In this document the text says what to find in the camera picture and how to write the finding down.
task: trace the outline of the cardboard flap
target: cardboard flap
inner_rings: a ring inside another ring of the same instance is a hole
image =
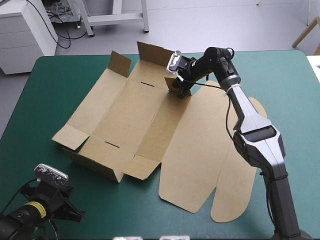
[[[106,69],[67,123],[90,135],[109,110],[126,82],[127,78],[124,76]]]
[[[250,100],[257,111],[267,117],[261,103],[252,97]],[[239,153],[231,143],[213,199],[211,218],[215,222],[229,222],[244,213],[250,202],[256,171],[257,169],[249,166],[244,159],[239,159]]]
[[[79,155],[113,169],[119,182],[124,175],[122,170],[134,157],[133,153],[122,150],[96,136],[88,138],[85,145],[79,151]]]
[[[89,135],[87,133],[65,124],[53,136],[52,140],[72,150],[76,150],[88,137]]]
[[[122,172],[137,179],[145,180],[159,164],[159,161],[135,155]]]
[[[108,69],[127,78],[129,77],[130,66],[131,66],[130,58],[127,58],[115,51],[111,52]]]
[[[115,182],[120,183],[120,180],[117,179],[114,171],[106,167],[98,162],[93,161],[90,158],[87,158],[85,156],[79,155],[73,151],[70,151],[68,149],[62,148],[62,150],[69,156],[69,158],[76,164],[85,167],[93,172],[96,172],[97,174],[100,174],[106,178],[109,178]]]
[[[167,67],[173,51],[160,46],[155,46],[143,42],[137,42],[139,56],[141,60]]]
[[[168,89],[169,89],[169,92],[172,92],[172,93],[178,95],[178,94],[179,94],[179,88],[174,88],[174,87],[172,86],[172,83],[173,83],[176,79],[175,79],[175,78],[171,78],[171,77],[165,77],[164,79],[165,79],[165,83],[166,83],[166,85],[167,85],[167,87],[168,87]],[[191,96],[191,91],[190,91],[190,90],[187,91],[185,95],[186,95],[186,96]]]
[[[178,98],[167,93],[136,154],[161,162],[190,97]]]
[[[167,91],[128,81],[92,135],[136,153]]]
[[[160,66],[148,61],[139,60],[134,66],[129,80],[139,83],[148,84],[150,86],[168,90],[167,84],[164,80],[165,77],[170,77],[164,66]]]
[[[211,87],[191,97],[162,160],[162,199],[196,213],[215,189],[231,144],[225,128],[227,107],[228,98]]]

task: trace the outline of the white cabinet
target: white cabinet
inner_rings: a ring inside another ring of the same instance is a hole
[[[39,10],[53,37],[58,36],[41,0],[30,0]],[[57,44],[34,7],[25,0],[0,6],[0,68],[5,74],[31,72],[36,60],[54,56]]]

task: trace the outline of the white drawer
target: white drawer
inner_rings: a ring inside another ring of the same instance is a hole
[[[43,53],[39,46],[0,49],[0,68],[5,74],[31,72]]]
[[[30,31],[23,16],[0,17],[0,34]]]
[[[0,34],[0,49],[19,48],[38,45],[31,31]]]

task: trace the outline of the box slot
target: box slot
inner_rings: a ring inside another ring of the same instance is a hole
[[[115,144],[112,144],[111,142],[108,142],[108,141],[104,141],[106,144],[110,144],[110,145],[112,145],[112,146],[114,146],[114,147],[116,147],[116,148],[120,148],[119,146],[117,146],[117,145],[115,145]]]
[[[145,85],[148,85],[148,86],[151,86],[151,87],[154,87],[154,85],[151,85],[151,84],[146,83],[146,82],[143,82],[143,81],[141,81],[140,83],[145,84]]]

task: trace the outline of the grey floor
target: grey floor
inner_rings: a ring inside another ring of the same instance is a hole
[[[86,0],[91,15],[110,14],[111,0]],[[137,53],[137,41],[185,53],[203,52],[209,46],[232,47],[236,51],[291,50],[306,28],[307,0],[148,0],[150,32],[142,23],[95,27],[95,37],[73,40],[69,49],[57,47],[56,55],[100,55],[115,50]],[[123,0],[126,13],[141,9],[140,0]],[[312,3],[311,19],[320,14],[320,0]],[[65,34],[61,26],[57,32]],[[85,28],[69,24],[70,35]],[[313,55],[319,44],[316,27],[297,49]],[[60,39],[62,45],[68,41]],[[7,126],[29,74],[5,75],[0,71],[0,138]]]

